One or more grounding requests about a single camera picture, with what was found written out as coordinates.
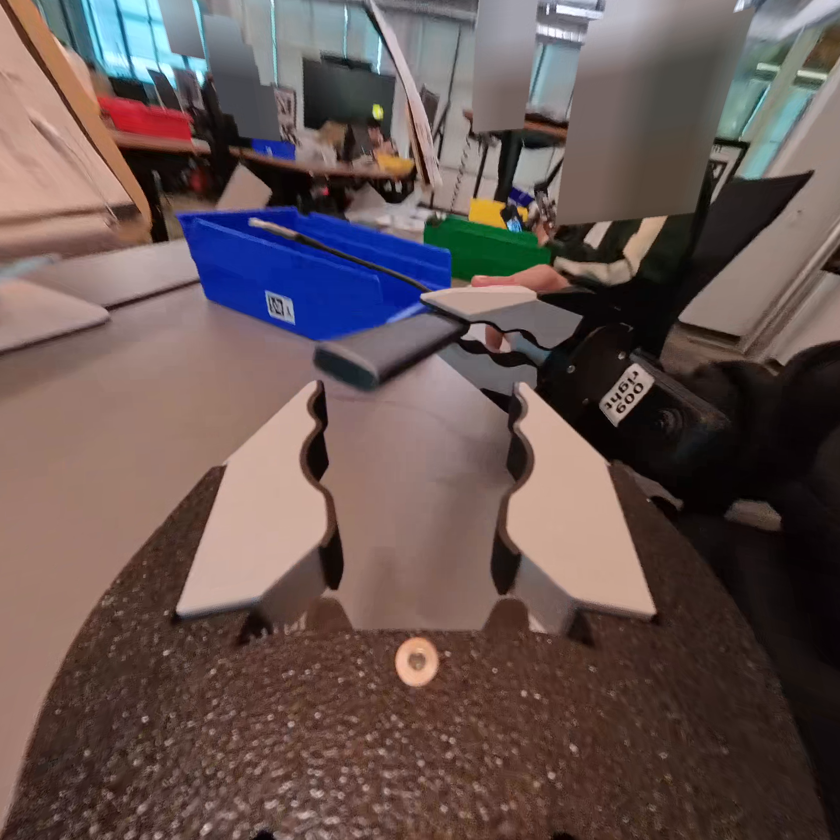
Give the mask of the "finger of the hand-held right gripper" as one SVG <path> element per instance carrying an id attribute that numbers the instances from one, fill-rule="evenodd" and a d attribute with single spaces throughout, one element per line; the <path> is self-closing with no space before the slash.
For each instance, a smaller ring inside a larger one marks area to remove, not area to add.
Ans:
<path id="1" fill-rule="evenodd" d="M 469 324 L 484 323 L 501 333 L 522 333 L 532 343 L 562 343 L 584 320 L 584 315 L 520 286 L 453 287 L 425 292 L 420 301 Z"/>
<path id="2" fill-rule="evenodd" d="M 508 350 L 491 350 L 483 341 L 467 335 L 441 349 L 438 357 L 480 391 L 510 396 L 517 383 L 536 390 L 539 369 L 550 352 L 519 332 L 508 337 L 512 339 Z"/>

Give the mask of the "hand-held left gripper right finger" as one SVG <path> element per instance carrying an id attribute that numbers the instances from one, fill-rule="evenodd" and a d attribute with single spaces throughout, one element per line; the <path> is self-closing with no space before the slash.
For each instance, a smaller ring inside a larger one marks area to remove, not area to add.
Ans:
<path id="1" fill-rule="evenodd" d="M 490 576 L 538 630 L 582 612 L 651 622 L 657 608 L 606 460 L 530 385 L 513 386 Z"/>

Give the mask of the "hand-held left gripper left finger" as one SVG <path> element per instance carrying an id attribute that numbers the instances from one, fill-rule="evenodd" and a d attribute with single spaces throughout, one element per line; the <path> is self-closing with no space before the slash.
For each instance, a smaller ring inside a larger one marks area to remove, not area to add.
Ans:
<path id="1" fill-rule="evenodd" d="M 321 381 L 306 384 L 224 463 L 178 619 L 247 612 L 244 629 L 282 629 L 339 588 L 325 396 Z"/>

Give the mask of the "grey USB hub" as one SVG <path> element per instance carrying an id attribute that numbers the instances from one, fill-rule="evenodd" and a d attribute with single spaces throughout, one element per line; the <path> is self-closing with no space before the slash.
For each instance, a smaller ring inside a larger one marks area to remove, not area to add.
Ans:
<path id="1" fill-rule="evenodd" d="M 433 310 L 317 343 L 312 362 L 334 380 L 372 392 L 463 337 L 467 321 Z"/>

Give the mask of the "person's right forearm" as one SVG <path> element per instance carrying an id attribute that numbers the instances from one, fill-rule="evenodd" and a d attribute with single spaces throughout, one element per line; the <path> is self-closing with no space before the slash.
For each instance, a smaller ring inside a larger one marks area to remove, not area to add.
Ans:
<path id="1" fill-rule="evenodd" d="M 731 424 L 722 455 L 674 491 L 693 511 L 724 513 L 734 502 L 779 509 L 784 493 L 813 480 L 838 497 L 839 342 L 797 353 L 777 374 L 761 364 L 707 364 L 685 383 Z"/>

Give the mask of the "grey desk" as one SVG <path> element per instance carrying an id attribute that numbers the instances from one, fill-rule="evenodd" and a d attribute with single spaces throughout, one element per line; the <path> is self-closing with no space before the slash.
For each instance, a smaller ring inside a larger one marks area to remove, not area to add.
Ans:
<path id="1" fill-rule="evenodd" d="M 197 284 L 2 356 L 2 818 L 81 624 L 198 480 L 319 372 L 308 341 Z M 507 418 L 437 356 L 373 393 L 327 380 L 329 470 L 358 628 L 478 628 Z"/>

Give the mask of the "person's right hand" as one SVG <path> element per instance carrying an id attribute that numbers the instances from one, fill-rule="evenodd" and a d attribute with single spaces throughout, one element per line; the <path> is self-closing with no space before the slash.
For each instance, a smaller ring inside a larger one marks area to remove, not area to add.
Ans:
<path id="1" fill-rule="evenodd" d="M 518 286 L 537 293 L 553 293 L 567 288 L 570 281 L 551 265 L 536 265 L 509 276 L 473 276 L 470 285 L 474 288 Z"/>

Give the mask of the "small black handheld device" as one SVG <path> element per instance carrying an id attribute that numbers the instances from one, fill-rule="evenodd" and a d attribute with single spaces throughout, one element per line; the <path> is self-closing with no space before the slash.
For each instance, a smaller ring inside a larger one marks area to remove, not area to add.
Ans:
<path id="1" fill-rule="evenodd" d="M 550 233 L 556 215 L 556 199 L 544 190 L 534 194 L 512 187 L 500 217 L 513 232 Z"/>

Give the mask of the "yellow plastic bin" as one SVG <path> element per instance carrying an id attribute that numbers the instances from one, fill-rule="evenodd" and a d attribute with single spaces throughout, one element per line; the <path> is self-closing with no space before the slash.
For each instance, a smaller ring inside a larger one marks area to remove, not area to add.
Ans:
<path id="1" fill-rule="evenodd" d="M 478 197 L 470 200 L 468 218 L 471 223 L 519 232 L 526 227 L 528 217 L 528 209 L 516 203 Z"/>

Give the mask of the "wooden document stand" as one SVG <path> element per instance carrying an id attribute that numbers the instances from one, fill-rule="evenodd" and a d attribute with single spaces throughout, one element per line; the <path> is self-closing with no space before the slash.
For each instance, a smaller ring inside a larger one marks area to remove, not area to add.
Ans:
<path id="1" fill-rule="evenodd" d="M 415 154 L 416 170 L 423 188 L 432 190 L 443 184 L 439 162 L 427 113 L 413 74 L 407 64 L 399 40 L 386 20 L 382 10 L 374 1 L 364 2 L 365 12 L 385 48 L 396 70 L 406 96 L 411 142 Z"/>
<path id="2" fill-rule="evenodd" d="M 151 231 L 148 200 L 69 57 L 33 2 L 1 3 L 2 353 L 109 320 L 32 271 Z"/>

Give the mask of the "black monitor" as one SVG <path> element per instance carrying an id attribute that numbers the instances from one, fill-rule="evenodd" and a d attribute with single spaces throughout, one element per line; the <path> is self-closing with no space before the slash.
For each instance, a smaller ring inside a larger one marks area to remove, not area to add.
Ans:
<path id="1" fill-rule="evenodd" d="M 396 78 L 360 68 L 304 58 L 302 121 L 310 130 L 324 123 L 364 124 L 375 119 L 392 132 Z"/>

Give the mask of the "small marker sign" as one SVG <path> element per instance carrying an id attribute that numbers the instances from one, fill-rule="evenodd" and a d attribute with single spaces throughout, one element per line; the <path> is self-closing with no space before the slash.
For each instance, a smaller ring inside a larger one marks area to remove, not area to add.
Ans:
<path id="1" fill-rule="evenodd" d="M 709 161 L 715 186 L 731 179 L 740 167 L 742 159 L 749 150 L 749 143 L 741 140 L 728 140 L 716 137 L 712 143 Z"/>

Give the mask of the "white cardboard box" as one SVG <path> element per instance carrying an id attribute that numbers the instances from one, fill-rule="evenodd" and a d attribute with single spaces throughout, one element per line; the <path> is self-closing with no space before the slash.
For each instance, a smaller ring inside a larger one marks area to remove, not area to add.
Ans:
<path id="1" fill-rule="evenodd" d="M 239 163 L 218 198 L 215 209 L 219 212 L 260 210 L 268 206 L 271 195 L 272 188 L 247 166 Z"/>

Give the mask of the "long wooden table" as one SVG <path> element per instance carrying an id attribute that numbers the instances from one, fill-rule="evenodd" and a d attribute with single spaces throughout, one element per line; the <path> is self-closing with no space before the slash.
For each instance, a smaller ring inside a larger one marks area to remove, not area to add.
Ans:
<path id="1" fill-rule="evenodd" d="M 208 156 L 209 144 L 203 140 L 178 140 L 160 138 L 137 133 L 126 133 L 116 129 L 108 131 L 114 143 L 122 152 L 136 151 L 154 154 L 176 154 L 180 156 Z"/>

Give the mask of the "red plastic bin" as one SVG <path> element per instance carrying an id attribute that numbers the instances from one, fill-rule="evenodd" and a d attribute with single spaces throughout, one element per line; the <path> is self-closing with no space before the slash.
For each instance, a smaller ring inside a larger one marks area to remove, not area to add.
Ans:
<path id="1" fill-rule="evenodd" d="M 102 119 L 115 130 L 164 140 L 193 141 L 193 118 L 182 110 L 126 98 L 98 97 Z"/>

